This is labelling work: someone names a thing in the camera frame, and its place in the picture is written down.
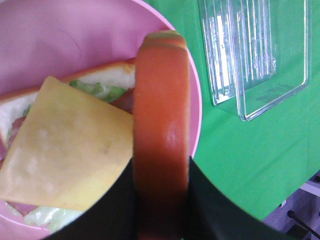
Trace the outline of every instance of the white bread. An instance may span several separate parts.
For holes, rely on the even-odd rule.
[[[103,85],[133,88],[135,85],[135,59],[109,62],[100,66],[84,69],[60,80],[68,83],[78,79],[83,83],[100,82]],[[9,131],[15,119],[22,117],[23,111],[32,104],[40,87],[21,89],[0,96],[0,141],[7,146]]]

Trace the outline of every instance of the plastic container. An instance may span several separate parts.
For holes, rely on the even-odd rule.
[[[309,84],[311,0],[198,3],[214,106],[250,121]]]

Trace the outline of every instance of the green tablecloth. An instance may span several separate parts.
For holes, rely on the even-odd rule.
[[[262,220],[320,169],[320,1],[312,0],[311,84],[262,116],[242,122],[211,104],[197,0],[145,0],[182,34],[203,101],[194,157],[229,199]]]

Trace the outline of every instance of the black cable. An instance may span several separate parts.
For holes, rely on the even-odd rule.
[[[298,224],[300,224],[302,227],[304,227],[305,229],[307,229],[309,232],[311,232],[317,239],[320,239],[320,235],[315,232],[311,227],[309,227],[307,224],[305,224],[303,221],[301,221],[295,214],[294,211],[289,210],[287,212],[287,215],[289,218],[294,219]]]

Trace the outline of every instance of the pink plate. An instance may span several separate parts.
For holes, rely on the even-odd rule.
[[[142,0],[0,0],[0,95],[39,86],[110,61],[135,57],[146,34],[174,27]],[[202,120],[200,82],[190,56],[190,154]],[[49,234],[23,224],[0,201],[0,238]]]

